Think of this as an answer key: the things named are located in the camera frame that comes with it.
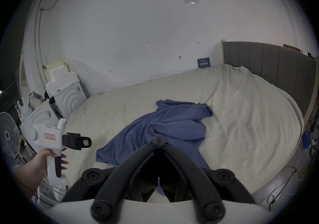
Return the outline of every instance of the screw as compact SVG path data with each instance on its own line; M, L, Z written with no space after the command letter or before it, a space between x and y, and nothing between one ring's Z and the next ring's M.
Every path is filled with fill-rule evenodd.
M221 202L213 202L205 207L204 214L208 219L218 220L225 215L225 208Z
M218 174L218 178L222 181L227 181L230 177L228 173L222 172Z
M90 172L87 175L87 178L89 180L96 180L97 178L99 178L100 174L98 172Z
M103 200L94 201L91 206L91 215L98 219L106 219L112 214L112 207Z

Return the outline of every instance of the paper sign on wall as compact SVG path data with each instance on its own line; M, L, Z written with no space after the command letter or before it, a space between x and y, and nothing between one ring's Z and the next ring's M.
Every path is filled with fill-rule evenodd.
M199 68L205 68L205 67L211 66L211 62L209 61L209 58L197 59L197 63Z

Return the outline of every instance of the label sticker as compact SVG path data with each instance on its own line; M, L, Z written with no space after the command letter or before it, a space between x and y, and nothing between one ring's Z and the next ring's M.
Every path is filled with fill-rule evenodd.
M49 140L55 140L55 135L53 135L53 134L44 134L44 138L45 139L49 139Z
M204 59L197 59L198 67L199 68L204 68L204 67L210 67L211 62L209 61L209 58L204 58Z

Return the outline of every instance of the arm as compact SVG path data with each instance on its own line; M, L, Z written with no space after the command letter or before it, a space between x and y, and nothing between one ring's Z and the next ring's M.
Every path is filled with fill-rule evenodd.
M32 198L38 186L41 184L44 175L47 174L48 156L55 157L51 150L41 150L33 160L26 163L25 166L17 168L13 171L17 185L28 198ZM68 164L68 162L62 160L62 164Z

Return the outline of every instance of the blue cloth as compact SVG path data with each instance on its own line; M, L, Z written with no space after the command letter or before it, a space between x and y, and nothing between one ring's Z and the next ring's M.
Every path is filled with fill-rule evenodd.
M106 146L96 151L96 161L122 164L134 151L153 137L162 136L185 153L197 166L209 168L197 147L204 141L206 127L201 122L213 115L205 103L177 102L166 99L156 102L155 112L143 115L126 126Z

